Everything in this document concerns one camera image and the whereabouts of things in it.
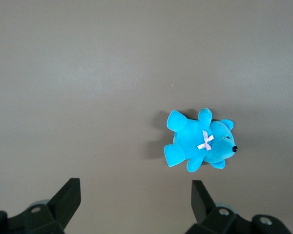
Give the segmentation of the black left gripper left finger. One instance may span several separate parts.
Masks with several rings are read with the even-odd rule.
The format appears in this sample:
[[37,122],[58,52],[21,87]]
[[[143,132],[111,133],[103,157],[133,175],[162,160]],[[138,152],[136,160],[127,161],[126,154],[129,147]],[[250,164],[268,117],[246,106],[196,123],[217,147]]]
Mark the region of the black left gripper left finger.
[[45,202],[37,202],[19,215],[0,211],[0,234],[63,234],[81,203],[79,178],[69,179]]

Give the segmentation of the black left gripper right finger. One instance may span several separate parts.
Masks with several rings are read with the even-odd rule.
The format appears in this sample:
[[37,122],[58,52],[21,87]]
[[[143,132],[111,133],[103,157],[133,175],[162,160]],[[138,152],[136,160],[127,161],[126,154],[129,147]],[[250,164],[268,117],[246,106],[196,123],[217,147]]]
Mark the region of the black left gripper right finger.
[[290,230],[279,219],[257,214],[251,221],[230,208],[217,206],[203,182],[192,181],[191,207],[196,219],[188,234],[289,234]]

